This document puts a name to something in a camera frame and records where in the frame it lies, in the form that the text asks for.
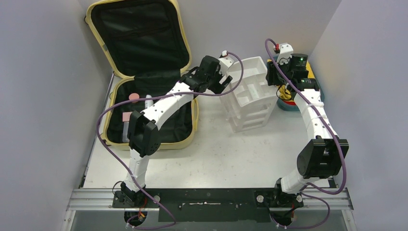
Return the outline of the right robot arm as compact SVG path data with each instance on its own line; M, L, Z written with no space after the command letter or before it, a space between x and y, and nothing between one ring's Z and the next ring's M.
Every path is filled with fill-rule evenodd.
M294 53L283 63L272 60L268 69L268 85L286 84L291 99L301 113L309 142L297 156L296 168L280 178L272 193L274 204L300 205L301 191L307 186L316 187L315 181L343 173L344 159L349 149L346 139L340 139L329 123L317 81L308 78L307 55Z

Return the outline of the white cylindrical bottle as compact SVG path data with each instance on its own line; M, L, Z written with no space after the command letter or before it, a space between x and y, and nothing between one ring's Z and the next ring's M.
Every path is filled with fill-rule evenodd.
M144 101L144 105L145 105L145 109L151 107L154 105L154 100L152 100L152 96L151 95L146 95L145 96L145 101Z

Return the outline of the white plastic drawer organizer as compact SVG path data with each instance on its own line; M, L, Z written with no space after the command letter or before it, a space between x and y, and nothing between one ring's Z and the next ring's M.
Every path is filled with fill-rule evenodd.
M242 60L244 73L237 88L220 97L234 132L264 127L274 109L277 87L266 81L267 67L260 56Z

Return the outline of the yellow hard-shell suitcase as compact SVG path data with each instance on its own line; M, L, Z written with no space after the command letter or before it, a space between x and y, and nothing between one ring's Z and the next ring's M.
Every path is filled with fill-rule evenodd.
M165 95L191 65L191 50L175 0L101 0L87 9L85 22L113 72L114 85L100 135L109 146L128 150L123 114L145 108L140 97Z

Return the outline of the teal transparent plastic tray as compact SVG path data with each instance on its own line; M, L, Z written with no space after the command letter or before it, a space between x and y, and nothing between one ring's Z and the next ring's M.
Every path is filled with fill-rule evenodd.
M307 71L307 70L306 70L306 63L305 63L305 67L304 67L302 70L301 70L301 69L298 69L298 71L300 71L300 72L305 72L305 71ZM324 96L323 91L320 90L320 84L319 84L319 82L318 82L317 79L313 79L313 80L315 81L315 83L317 84L317 86L318 86L318 88L319 88L320 96L321 96L321 101L323 102L323 101L325 100L325 96ZM299 108L298 108L298 106L295 104L295 102L294 102L294 105L291 105L291 104L287 104L287 102L285 102L285 101L283 101L282 99L280 99L278 93L279 93L279 89L281 88L281 86L282 86L282 85L277 86L277 87L278 87L278 90L276 91L276 95L278 96L278 101L277 101L278 107L279 107L281 110L283 110L283 111L292 111L292 112L299 111Z

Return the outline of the yellow garment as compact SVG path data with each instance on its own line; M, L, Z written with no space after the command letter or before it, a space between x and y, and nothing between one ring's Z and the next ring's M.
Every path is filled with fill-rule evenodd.
M309 79L316 79L309 62L306 63L306 70L308 71L307 77ZM278 95L280 99L287 102L287 104L294 105L294 101L292 100L291 93L288 89L286 89L285 85L281 86L281 88L279 89Z

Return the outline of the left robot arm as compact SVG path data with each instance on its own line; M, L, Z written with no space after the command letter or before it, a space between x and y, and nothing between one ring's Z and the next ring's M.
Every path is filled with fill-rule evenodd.
M232 81L228 76L221 79L231 66L229 52L225 51L219 58L205 56L198 67L183 74L180 80L152 106L141 112L134 111L129 118L127 136L130 146L129 172L117 198L128 206L140 206L145 199L142 190L145 187L145 175L150 156L161 145L160 130L163 124L182 106L191 102L196 96L203 95L206 90L221 94Z

